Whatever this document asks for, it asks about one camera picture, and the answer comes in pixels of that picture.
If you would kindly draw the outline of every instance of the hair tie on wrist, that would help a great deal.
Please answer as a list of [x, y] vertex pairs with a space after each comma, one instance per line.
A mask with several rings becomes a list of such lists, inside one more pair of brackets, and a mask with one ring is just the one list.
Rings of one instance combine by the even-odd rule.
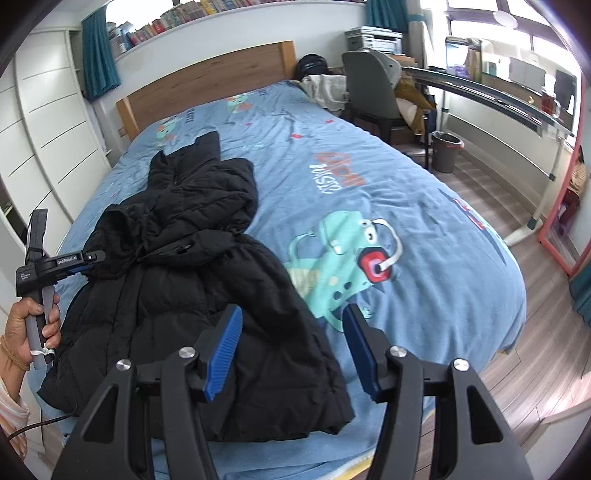
[[31, 369], [30, 365], [27, 365], [22, 358], [20, 358], [17, 354], [15, 354], [8, 345], [6, 344], [6, 340], [4, 339], [4, 335], [0, 336], [0, 350], [4, 350], [7, 357], [11, 360], [11, 362], [18, 367], [20, 370], [28, 372]]

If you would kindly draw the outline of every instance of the black cable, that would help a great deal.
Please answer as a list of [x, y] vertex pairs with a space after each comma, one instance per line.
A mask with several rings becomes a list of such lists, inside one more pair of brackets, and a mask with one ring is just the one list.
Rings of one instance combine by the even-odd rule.
[[[56, 354], [54, 354], [54, 357], [57, 358], [59, 363], [61, 363], [62, 368], [65, 368], [60, 357], [58, 357]], [[50, 424], [56, 423], [58, 421], [69, 419], [70, 417], [74, 416], [74, 413], [76, 413], [76, 410], [78, 409], [78, 401], [76, 400], [76, 395], [73, 390], [72, 390], [72, 395], [74, 397], [74, 401], [76, 402], [76, 406], [74, 406], [74, 410], [72, 411], [72, 413], [68, 413], [66, 415], [62, 415], [61, 417], [51, 419], [51, 420], [44, 420], [44, 421], [40, 421], [38, 423], [31, 423], [30, 425], [27, 425], [26, 427], [23, 427], [20, 430], [17, 430], [16, 432], [13, 432], [12, 434], [10, 434], [7, 437], [7, 440], [10, 442], [14, 437], [18, 437], [21, 433], [25, 433], [29, 430], [36, 429], [38, 427], [44, 427], [45, 425], [50, 425]]]

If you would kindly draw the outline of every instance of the row of books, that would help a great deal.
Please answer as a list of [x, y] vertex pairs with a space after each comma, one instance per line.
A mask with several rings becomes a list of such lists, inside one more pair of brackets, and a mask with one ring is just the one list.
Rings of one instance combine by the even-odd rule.
[[153, 20], [135, 32], [129, 32], [127, 37], [131, 46], [155, 37], [171, 28], [178, 27], [184, 23], [196, 20], [197, 18], [217, 14], [226, 10], [233, 10], [240, 7], [249, 7], [251, 5], [269, 4], [288, 0], [201, 0], [200, 2], [187, 2], [176, 5], [172, 9], [163, 13], [160, 18]]

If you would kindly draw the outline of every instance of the blue gripper pad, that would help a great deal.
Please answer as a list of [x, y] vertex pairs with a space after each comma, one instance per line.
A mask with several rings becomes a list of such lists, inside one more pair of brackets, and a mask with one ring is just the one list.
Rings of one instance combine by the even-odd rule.
[[363, 391], [372, 400], [380, 401], [378, 397], [382, 388], [379, 379], [386, 376], [388, 371], [388, 337], [383, 331], [370, 327], [355, 304], [347, 305], [343, 310], [343, 331]]
[[214, 344], [213, 351], [206, 360], [207, 375], [203, 387], [208, 402], [222, 391], [241, 333], [242, 309], [236, 305], [228, 305], [209, 339]]

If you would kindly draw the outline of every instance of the wooden headboard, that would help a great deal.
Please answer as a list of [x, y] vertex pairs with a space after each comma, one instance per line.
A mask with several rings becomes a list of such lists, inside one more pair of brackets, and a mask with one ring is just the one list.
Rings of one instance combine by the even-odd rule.
[[155, 121], [239, 93], [292, 79], [292, 41], [237, 50], [172, 72], [117, 102], [129, 139]]

